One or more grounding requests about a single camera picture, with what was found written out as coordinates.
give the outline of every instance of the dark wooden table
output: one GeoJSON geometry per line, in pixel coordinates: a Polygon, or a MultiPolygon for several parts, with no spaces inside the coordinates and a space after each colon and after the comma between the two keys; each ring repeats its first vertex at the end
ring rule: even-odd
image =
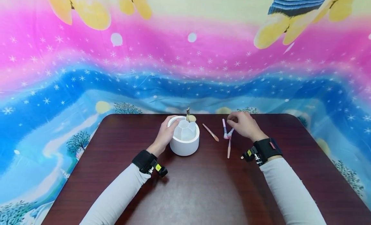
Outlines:
{"type": "MultiPolygon", "coordinates": [[[[371,212],[297,118],[287,114],[253,117],[268,136],[276,139],[328,225],[371,221],[371,212]]],[[[166,115],[104,118],[43,225],[78,225],[100,193],[140,150],[154,141],[165,118],[166,115]]],[[[167,177],[159,179],[154,174],[117,225],[285,224],[259,167],[254,162],[240,160],[242,152],[252,143],[235,132],[231,156],[227,159],[222,118],[226,115],[197,115],[200,127],[197,152],[179,157],[168,147],[159,158],[168,168],[167,177]],[[202,123],[220,142],[213,140],[202,123]]]]}

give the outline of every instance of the person's right hand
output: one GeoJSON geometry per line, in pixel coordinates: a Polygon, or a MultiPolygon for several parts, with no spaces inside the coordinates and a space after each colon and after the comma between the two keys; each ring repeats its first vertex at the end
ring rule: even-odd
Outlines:
{"type": "Polygon", "coordinates": [[[269,138],[257,125],[251,115],[244,111],[234,111],[228,115],[227,123],[240,135],[251,139],[254,143],[258,140],[269,138]]]}

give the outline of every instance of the pink brush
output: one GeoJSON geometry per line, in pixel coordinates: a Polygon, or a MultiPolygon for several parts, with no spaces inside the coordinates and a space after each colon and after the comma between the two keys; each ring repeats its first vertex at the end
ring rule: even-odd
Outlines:
{"type": "Polygon", "coordinates": [[[229,143],[228,143],[228,153],[227,153],[227,158],[229,159],[229,155],[231,154],[231,139],[229,138],[229,143]]]}
{"type": "Polygon", "coordinates": [[[225,140],[227,140],[227,139],[229,139],[228,134],[227,134],[227,127],[225,127],[225,120],[222,119],[222,121],[223,121],[223,128],[224,128],[224,136],[223,136],[223,138],[225,140]]]}
{"type": "Polygon", "coordinates": [[[231,138],[231,137],[232,137],[232,133],[233,133],[233,131],[234,131],[234,128],[232,128],[232,129],[231,129],[231,131],[230,131],[230,132],[228,132],[227,136],[228,136],[229,138],[231,138]]]}

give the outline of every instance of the black wrist strap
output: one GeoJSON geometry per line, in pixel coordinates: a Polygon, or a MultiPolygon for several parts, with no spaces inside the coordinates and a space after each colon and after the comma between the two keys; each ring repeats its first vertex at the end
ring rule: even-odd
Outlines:
{"type": "Polygon", "coordinates": [[[147,150],[142,150],[134,157],[132,163],[135,164],[141,173],[152,174],[155,169],[158,174],[163,178],[167,174],[167,169],[160,166],[157,162],[157,157],[147,150]]]}
{"type": "Polygon", "coordinates": [[[266,163],[269,157],[282,155],[281,149],[273,138],[256,141],[254,147],[263,163],[266,163]]]}

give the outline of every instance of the makeup brush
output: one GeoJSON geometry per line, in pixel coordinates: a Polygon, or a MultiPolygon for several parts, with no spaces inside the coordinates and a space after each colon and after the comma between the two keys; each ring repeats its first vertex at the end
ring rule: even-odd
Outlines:
{"type": "Polygon", "coordinates": [[[217,142],[219,142],[219,138],[210,130],[210,129],[208,129],[208,127],[205,125],[205,124],[202,124],[205,128],[206,128],[206,130],[210,133],[210,135],[217,141],[217,142]]]}
{"type": "Polygon", "coordinates": [[[232,133],[233,133],[233,131],[234,131],[234,128],[232,128],[232,129],[230,130],[230,132],[228,132],[227,136],[228,136],[229,138],[232,137],[232,133]]]}
{"type": "Polygon", "coordinates": [[[222,121],[223,121],[223,128],[224,128],[224,136],[223,136],[223,138],[224,138],[225,140],[227,140],[227,139],[229,139],[229,138],[228,138],[228,134],[227,134],[227,128],[225,127],[225,120],[222,119],[222,121]]]}
{"type": "Polygon", "coordinates": [[[189,110],[189,107],[188,107],[187,110],[186,110],[186,116],[185,116],[185,119],[186,119],[188,122],[196,122],[196,117],[195,117],[194,115],[191,115],[190,110],[189,110]]]}
{"type": "Polygon", "coordinates": [[[231,139],[229,138],[229,143],[228,143],[228,153],[227,153],[227,158],[229,159],[229,154],[231,154],[231,139]]]}

